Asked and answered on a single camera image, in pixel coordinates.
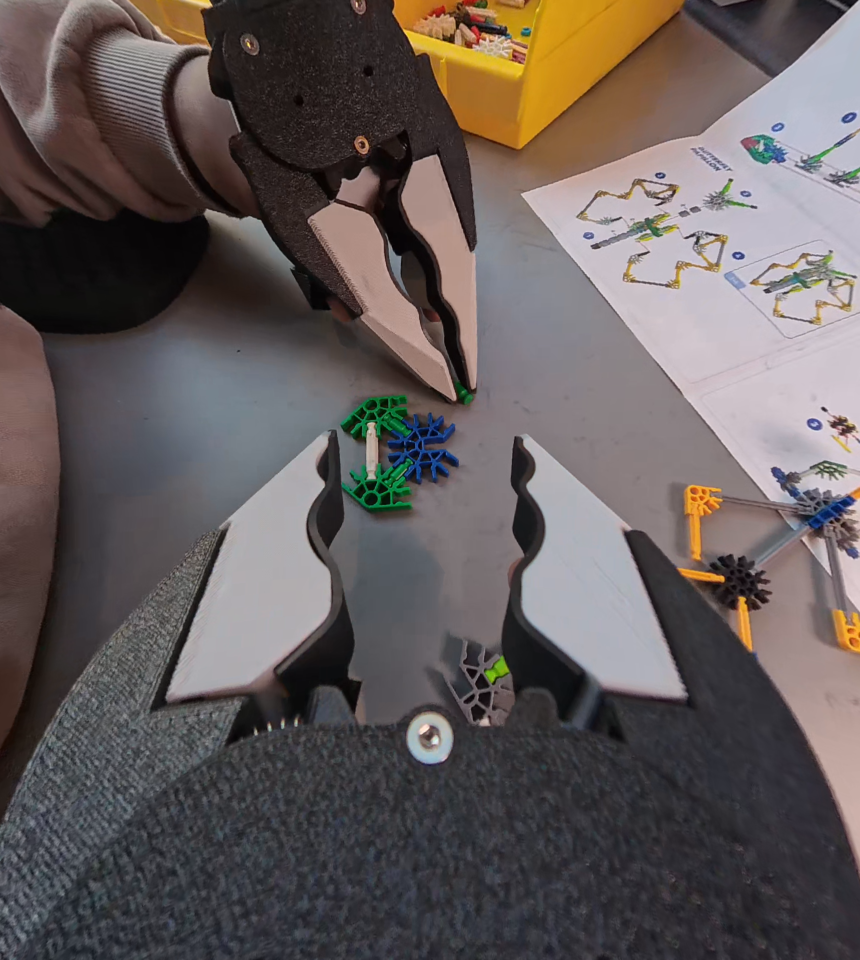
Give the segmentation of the colourful toy rod figure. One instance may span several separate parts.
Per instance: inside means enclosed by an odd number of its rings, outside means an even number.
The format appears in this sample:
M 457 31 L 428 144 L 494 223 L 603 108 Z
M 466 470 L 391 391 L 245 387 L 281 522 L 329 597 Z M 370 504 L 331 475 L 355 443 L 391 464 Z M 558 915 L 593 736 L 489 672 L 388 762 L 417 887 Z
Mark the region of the colourful toy rod figure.
M 847 597 L 841 561 L 843 556 L 859 556 L 860 470 L 821 461 L 801 473 L 785 472 L 778 467 L 771 473 L 789 501 L 738 498 L 713 486 L 684 488 L 683 513 L 688 524 L 690 558 L 696 567 L 680 567 L 678 572 L 692 582 L 705 584 L 719 606 L 735 613 L 737 636 L 753 652 L 750 614 L 767 604 L 772 595 L 764 564 L 798 539 L 820 544 L 831 578 L 830 611 L 835 641 L 844 651 L 860 655 L 860 612 Z M 704 558 L 701 522 L 730 503 L 774 512 L 784 520 L 793 519 L 796 528 L 757 558 L 733 554 Z

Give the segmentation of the pile of toy pieces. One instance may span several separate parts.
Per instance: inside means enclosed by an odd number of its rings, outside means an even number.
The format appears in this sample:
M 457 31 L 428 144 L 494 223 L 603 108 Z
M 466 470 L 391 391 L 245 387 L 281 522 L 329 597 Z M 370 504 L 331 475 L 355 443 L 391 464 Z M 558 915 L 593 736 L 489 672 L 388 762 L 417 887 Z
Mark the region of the pile of toy pieces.
M 419 12 L 402 13 L 401 25 L 424 38 L 524 65 L 533 33 L 536 2 L 421 2 Z

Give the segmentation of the white instruction sheet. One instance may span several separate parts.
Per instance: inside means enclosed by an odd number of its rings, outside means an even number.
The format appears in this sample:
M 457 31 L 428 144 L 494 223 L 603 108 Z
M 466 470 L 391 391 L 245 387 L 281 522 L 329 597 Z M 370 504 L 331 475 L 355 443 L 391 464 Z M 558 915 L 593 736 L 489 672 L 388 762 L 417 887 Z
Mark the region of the white instruction sheet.
M 753 480 L 838 513 L 860 652 L 860 3 L 702 135 L 524 198 Z

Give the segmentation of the yellow plastic bin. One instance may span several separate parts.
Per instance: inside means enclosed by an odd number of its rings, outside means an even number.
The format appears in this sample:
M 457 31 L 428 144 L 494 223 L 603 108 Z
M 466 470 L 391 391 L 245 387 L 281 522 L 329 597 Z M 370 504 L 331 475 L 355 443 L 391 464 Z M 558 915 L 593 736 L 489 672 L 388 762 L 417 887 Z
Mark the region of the yellow plastic bin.
M 166 37 L 181 45 L 206 45 L 203 13 L 210 1 L 131 1 Z
M 396 1 L 395 17 L 414 50 L 430 58 L 460 127 L 521 149 L 673 18 L 682 1 L 487 2 L 494 20 L 525 44 L 501 59 L 412 31 L 456 2 Z

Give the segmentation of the blue snowflake toy connector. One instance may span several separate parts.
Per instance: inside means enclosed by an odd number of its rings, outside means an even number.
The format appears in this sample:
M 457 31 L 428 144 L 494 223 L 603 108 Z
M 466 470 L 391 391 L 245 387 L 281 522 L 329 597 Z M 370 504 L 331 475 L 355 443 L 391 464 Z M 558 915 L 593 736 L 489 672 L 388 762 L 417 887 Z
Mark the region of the blue snowflake toy connector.
M 440 476 L 448 477 L 451 467 L 460 465 L 448 449 L 456 432 L 454 423 L 445 421 L 442 415 L 428 413 L 421 417 L 414 413 L 403 424 L 391 432 L 388 463 L 393 469 L 402 470 L 407 481 L 420 484 L 427 474 L 435 483 Z

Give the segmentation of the grey desk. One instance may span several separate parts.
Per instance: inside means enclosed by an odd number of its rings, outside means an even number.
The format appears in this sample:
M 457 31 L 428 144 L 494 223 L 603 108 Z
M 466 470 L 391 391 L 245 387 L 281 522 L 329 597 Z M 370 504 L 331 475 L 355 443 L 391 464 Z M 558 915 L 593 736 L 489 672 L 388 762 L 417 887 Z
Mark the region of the grey desk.
M 480 385 L 450 408 L 460 467 L 411 511 L 356 504 L 333 553 L 356 635 L 364 718 L 447 694 L 448 638 L 493 644 L 518 557 L 512 439 L 529 434 L 625 522 L 686 561 L 680 488 L 753 483 L 556 244 L 523 192 L 698 135 L 765 76 L 674 17 L 525 149 L 469 138 L 479 231 Z M 180 299 L 134 330 L 48 335 L 60 421 L 60 543 L 23 707 L 0 755 L 0 821 L 87 662 L 206 531 L 359 400 L 442 404 L 366 332 L 308 308 L 262 227 L 211 217 Z M 860 656 L 833 642 L 826 578 L 805 547 L 777 559 L 753 618 L 759 661 L 804 727 L 860 862 Z

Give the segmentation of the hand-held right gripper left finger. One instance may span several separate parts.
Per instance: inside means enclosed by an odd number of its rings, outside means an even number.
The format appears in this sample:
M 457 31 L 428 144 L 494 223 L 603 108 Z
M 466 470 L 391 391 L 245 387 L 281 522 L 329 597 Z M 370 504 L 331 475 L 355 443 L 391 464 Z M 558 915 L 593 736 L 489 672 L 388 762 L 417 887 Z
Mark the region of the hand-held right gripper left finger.
M 166 694 L 174 704 L 317 687 L 350 690 L 353 627 L 330 547 L 343 522 L 334 430 L 233 512 Z

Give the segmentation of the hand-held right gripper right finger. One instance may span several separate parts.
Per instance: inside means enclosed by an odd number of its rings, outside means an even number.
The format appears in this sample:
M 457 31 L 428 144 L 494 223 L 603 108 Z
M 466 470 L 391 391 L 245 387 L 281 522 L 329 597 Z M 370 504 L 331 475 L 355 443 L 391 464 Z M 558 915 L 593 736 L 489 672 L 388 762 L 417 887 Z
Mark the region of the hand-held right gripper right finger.
M 516 695 L 602 693 L 683 703 L 686 688 L 628 542 L 628 525 L 528 435 L 514 438 L 504 658 Z

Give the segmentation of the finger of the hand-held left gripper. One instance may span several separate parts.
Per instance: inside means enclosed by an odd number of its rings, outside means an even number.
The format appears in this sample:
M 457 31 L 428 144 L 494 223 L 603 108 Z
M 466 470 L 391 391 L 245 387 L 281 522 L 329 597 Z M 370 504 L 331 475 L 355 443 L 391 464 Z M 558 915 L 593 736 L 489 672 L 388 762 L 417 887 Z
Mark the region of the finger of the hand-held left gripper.
M 308 223 L 354 295 L 363 324 L 421 382 L 455 402 L 458 394 L 448 363 L 392 274 L 388 240 L 374 216 L 337 200 Z
M 397 191 L 404 233 L 425 275 L 430 306 L 443 324 L 443 342 L 456 380 L 477 388 L 475 254 L 437 154 L 412 162 Z

